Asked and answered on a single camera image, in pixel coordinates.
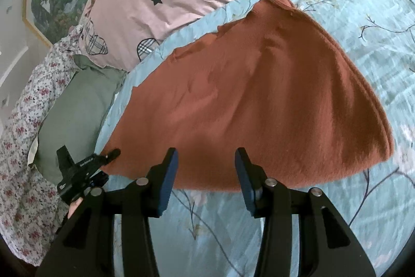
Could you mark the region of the person's left hand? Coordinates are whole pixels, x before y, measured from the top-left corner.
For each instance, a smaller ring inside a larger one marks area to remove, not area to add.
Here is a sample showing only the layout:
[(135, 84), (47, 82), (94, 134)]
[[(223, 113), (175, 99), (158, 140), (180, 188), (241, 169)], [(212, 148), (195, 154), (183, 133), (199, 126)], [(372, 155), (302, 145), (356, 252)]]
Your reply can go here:
[(83, 200), (84, 198), (79, 197), (75, 201), (70, 203), (68, 214), (67, 214), (67, 219), (71, 218), (71, 216), (76, 212), (77, 208), (82, 204)]

